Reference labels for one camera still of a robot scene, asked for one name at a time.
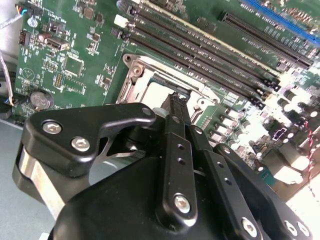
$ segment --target ram slot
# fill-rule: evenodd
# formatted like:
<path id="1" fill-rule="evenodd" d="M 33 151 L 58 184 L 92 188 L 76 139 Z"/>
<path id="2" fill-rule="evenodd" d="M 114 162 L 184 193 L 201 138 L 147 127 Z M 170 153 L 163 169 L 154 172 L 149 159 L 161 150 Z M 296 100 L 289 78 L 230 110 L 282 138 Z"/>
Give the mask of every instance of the ram slot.
<path id="1" fill-rule="evenodd" d="M 250 24 L 242 21 L 229 12 L 224 14 L 221 21 L 245 34 L 264 49 L 274 52 L 278 57 L 283 58 L 292 64 L 295 64 L 303 69 L 309 69 L 309 67 L 314 64 L 314 61 L 294 51 L 283 43 L 274 40 L 263 31 L 260 31 Z"/>
<path id="2" fill-rule="evenodd" d="M 167 22 L 171 22 L 171 24 L 175 25 L 176 28 L 186 29 L 188 31 L 188 34 L 190 34 L 194 38 L 198 38 L 203 42 L 209 43 L 210 45 L 217 44 L 220 49 L 227 49 L 228 53 L 232 52 L 232 54 L 235 54 L 238 58 L 241 58 L 242 60 L 245 59 L 246 62 L 250 62 L 251 64 L 254 64 L 255 67 L 259 66 L 259 68 L 262 68 L 264 71 L 267 71 L 268 73 L 272 74 L 275 77 L 279 77 L 281 75 L 279 71 L 272 69 L 271 67 L 254 59 L 253 57 L 245 54 L 244 52 L 228 45 L 224 41 L 212 36 L 211 34 L 201 30 L 200 28 L 190 24 L 189 22 L 186 22 L 185 20 L 153 4 L 152 2 L 148 0 L 140 0 L 139 2 L 141 3 L 140 5 L 141 7 L 137 12 L 138 15 L 145 14 L 145 13 L 153 13 L 167 20 Z"/>
<path id="3" fill-rule="evenodd" d="M 157 25 L 159 28 L 165 29 L 168 33 L 175 34 L 185 39 L 186 41 L 189 41 L 190 43 L 197 45 L 203 51 L 207 51 L 213 58 L 229 63 L 234 68 L 239 69 L 240 71 L 244 72 L 248 76 L 250 75 L 251 77 L 254 77 L 258 80 L 264 79 L 262 75 L 258 74 L 257 71 L 254 70 L 255 68 L 258 68 L 261 71 L 266 72 L 266 70 L 263 67 L 254 64 L 252 61 L 246 59 L 245 57 L 240 57 L 238 53 L 234 51 L 230 51 L 229 49 L 225 48 L 221 44 L 204 39 L 199 34 L 196 34 L 194 32 L 190 33 L 189 30 L 182 30 L 181 27 L 166 24 L 163 21 L 157 20 L 155 16 L 148 11 L 141 10 L 139 12 L 139 16 L 137 19 L 140 19 L 143 22 L 148 21 L 149 23 L 153 23 Z M 241 59 L 250 67 L 244 64 L 240 64 L 237 60 L 230 58 L 230 56 Z M 278 77 L 278 75 L 274 74 L 273 72 L 267 71 L 267 73 L 270 74 L 272 77 Z"/>
<path id="4" fill-rule="evenodd" d="M 215 70 L 207 64 L 203 64 L 202 62 L 195 60 L 193 57 L 185 54 L 175 47 L 172 47 L 164 42 L 159 42 L 156 38 L 150 36 L 147 33 L 137 32 L 137 34 L 131 35 L 130 41 L 143 43 L 144 46 L 157 52 L 158 54 L 164 55 L 167 58 L 184 65 L 184 67 L 186 67 L 187 69 L 194 70 L 198 74 L 205 76 L 205 78 L 209 78 L 211 81 L 216 82 L 224 88 L 232 90 L 238 95 L 241 95 L 247 99 L 251 99 L 252 97 L 261 99 L 260 96 L 251 87 L 248 87 L 241 82 L 236 81 L 235 79 Z"/>
<path id="5" fill-rule="evenodd" d="M 203 49 L 202 47 L 199 47 L 198 45 L 194 44 L 193 42 L 190 42 L 188 40 L 185 40 L 184 38 L 180 37 L 179 35 L 175 34 L 172 31 L 169 31 L 162 26 L 159 26 L 158 24 L 151 22 L 147 19 L 139 19 L 140 22 L 135 23 L 135 27 L 141 31 L 144 31 L 152 36 L 154 36 L 157 39 L 162 40 L 163 42 L 171 45 L 174 44 L 174 46 L 187 53 L 191 56 L 199 59 L 200 61 L 204 62 L 205 64 L 208 64 L 209 66 L 219 70 L 220 72 L 223 72 L 230 77 L 242 82 L 243 84 L 249 86 L 249 87 L 258 87 L 261 91 L 268 91 L 269 88 L 264 85 L 261 81 L 261 78 L 257 78 L 250 73 L 244 71 L 243 69 L 231 64 L 230 62 L 222 59 L 221 57 L 214 55 L 207 50 Z M 153 28 L 160 30 L 164 33 L 169 34 L 170 38 L 166 38 L 165 35 L 158 33 L 158 32 L 150 32 L 148 29 L 148 26 L 152 26 Z M 232 71 L 227 71 L 225 69 L 225 66 L 228 66 L 229 68 L 235 70 L 238 73 L 234 73 Z"/>

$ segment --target black metal bracket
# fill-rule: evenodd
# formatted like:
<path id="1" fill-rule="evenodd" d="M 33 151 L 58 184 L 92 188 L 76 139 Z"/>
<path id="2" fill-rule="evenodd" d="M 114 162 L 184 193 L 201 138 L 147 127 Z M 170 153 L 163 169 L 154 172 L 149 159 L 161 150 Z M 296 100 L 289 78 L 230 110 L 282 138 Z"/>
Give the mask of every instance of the black metal bracket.
<path id="1" fill-rule="evenodd" d="M 193 170 L 185 123 L 169 114 L 165 118 L 156 213 L 160 222 L 175 232 L 192 227 L 198 217 Z"/>
<path id="2" fill-rule="evenodd" d="M 212 149 L 200 128 L 186 124 L 187 108 L 172 95 L 167 110 L 163 119 L 141 103 L 117 104 L 26 121 L 13 178 L 57 219 L 51 239 L 312 239 L 235 152 Z M 127 147 L 146 157 L 90 186 L 105 138 L 103 154 Z"/>
<path id="3" fill-rule="evenodd" d="M 35 159 L 66 176 L 79 177 L 90 171 L 101 138 L 114 138 L 132 126 L 150 126 L 155 120 L 156 115 L 141 103 L 39 112 L 25 122 L 21 143 Z M 49 128 L 61 131 L 57 134 L 45 131 L 48 123 L 57 124 Z M 83 139 L 79 145 L 88 144 L 89 148 L 83 151 L 73 147 L 75 138 Z"/>

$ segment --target integrated circuit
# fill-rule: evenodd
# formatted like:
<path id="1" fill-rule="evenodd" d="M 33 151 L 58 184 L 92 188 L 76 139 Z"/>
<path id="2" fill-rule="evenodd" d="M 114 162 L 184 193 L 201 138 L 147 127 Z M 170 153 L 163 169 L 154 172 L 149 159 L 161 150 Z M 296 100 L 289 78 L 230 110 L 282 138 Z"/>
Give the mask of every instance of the integrated circuit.
<path id="1" fill-rule="evenodd" d="M 84 67 L 84 62 L 72 57 L 70 55 L 67 55 L 64 61 L 64 71 L 66 73 L 69 73 L 73 76 L 79 77 L 81 74 L 81 71 Z"/>
<path id="2" fill-rule="evenodd" d="M 83 16 L 87 19 L 92 19 L 94 17 L 94 10 L 91 7 L 85 7 L 83 9 Z"/>

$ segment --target cable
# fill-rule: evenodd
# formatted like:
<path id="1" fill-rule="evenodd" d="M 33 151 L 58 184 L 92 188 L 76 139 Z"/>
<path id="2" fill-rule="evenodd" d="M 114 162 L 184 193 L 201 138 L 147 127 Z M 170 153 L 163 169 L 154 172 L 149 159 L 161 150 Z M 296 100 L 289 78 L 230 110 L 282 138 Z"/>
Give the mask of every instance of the cable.
<path id="1" fill-rule="evenodd" d="M 14 106 L 14 93 L 12 90 L 12 85 L 11 85 L 11 80 L 10 80 L 10 75 L 9 75 L 9 71 L 8 71 L 8 67 L 5 63 L 5 60 L 2 56 L 2 52 L 0 51 L 0 66 L 3 69 L 3 73 L 4 73 L 4 78 L 5 78 L 5 82 L 8 88 L 8 99 L 9 99 L 9 103 L 10 105 Z"/>
<path id="2" fill-rule="evenodd" d="M 23 17 L 23 15 L 21 15 L 19 13 L 19 14 L 15 15 L 13 18 L 5 20 L 4 22 L 0 23 L 0 29 L 4 29 L 5 27 L 7 27 L 10 24 L 13 24 L 14 22 L 18 21 L 22 17 Z"/>
<path id="3" fill-rule="evenodd" d="M 309 159 L 309 164 L 307 167 L 307 172 L 308 172 L 308 182 L 307 182 L 307 186 L 312 194 L 312 196 L 316 199 L 317 203 L 320 203 L 317 198 L 316 195 L 314 193 L 314 190 L 311 187 L 311 169 L 312 169 L 312 156 L 315 152 L 315 150 L 313 149 L 313 145 L 314 145 L 314 135 L 313 135 L 313 131 L 309 128 L 309 122 L 306 121 L 304 123 L 305 128 L 308 131 L 308 142 L 309 142 L 309 153 L 308 153 L 308 159 Z"/>

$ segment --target green circuit board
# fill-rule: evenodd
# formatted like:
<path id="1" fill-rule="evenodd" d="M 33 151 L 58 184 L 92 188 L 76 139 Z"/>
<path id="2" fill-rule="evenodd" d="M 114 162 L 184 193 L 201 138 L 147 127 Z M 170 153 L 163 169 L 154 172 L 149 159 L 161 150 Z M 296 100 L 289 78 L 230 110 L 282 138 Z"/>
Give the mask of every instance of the green circuit board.
<path id="1" fill-rule="evenodd" d="M 80 2 L 86 3 L 85 7 L 79 7 Z M 304 11 L 310 14 L 320 12 L 318 2 L 316 0 L 313 2 L 314 4 L 304 5 Z M 51 109 L 115 103 L 128 73 L 128 68 L 122 61 L 123 54 L 147 55 L 174 66 L 172 62 L 146 48 L 124 43 L 122 39 L 111 36 L 111 29 L 115 26 L 115 16 L 119 14 L 115 0 L 37 0 L 30 3 L 41 8 L 43 14 L 36 17 L 37 27 L 28 25 L 28 16 L 23 18 L 22 30 L 30 33 L 30 40 L 28 45 L 20 48 L 15 92 L 29 96 L 34 90 L 45 90 L 54 98 Z M 285 5 L 287 4 L 293 7 L 293 2 L 286 2 Z M 281 6 L 277 10 L 280 11 L 285 7 Z M 276 70 L 279 58 L 273 52 L 256 46 L 244 34 L 220 22 L 223 12 L 236 15 L 315 61 L 309 70 L 298 72 L 292 70 L 292 77 L 287 85 L 298 84 L 303 89 L 319 95 L 320 64 L 319 57 L 316 55 L 317 48 L 312 44 L 306 44 L 302 39 L 295 39 L 292 32 L 275 27 L 270 20 L 240 1 L 174 0 L 168 1 L 166 10 L 199 28 L 202 28 L 201 21 L 207 22 L 204 28 L 206 32 Z M 60 27 L 63 28 L 60 33 L 53 36 L 68 42 L 69 49 L 52 51 L 50 47 L 39 41 L 39 34 L 44 33 L 52 22 L 60 23 Z M 270 77 L 266 72 L 261 74 L 266 78 Z M 210 83 L 209 86 L 226 106 L 231 106 L 236 111 L 244 109 L 246 114 L 253 114 L 255 108 L 250 111 L 252 106 L 243 97 L 214 83 Z M 213 123 L 224 113 L 225 109 L 220 107 L 209 107 L 197 122 L 207 133 L 212 130 Z M 28 102 L 16 107 L 13 111 L 14 114 L 24 117 L 35 112 Z"/>

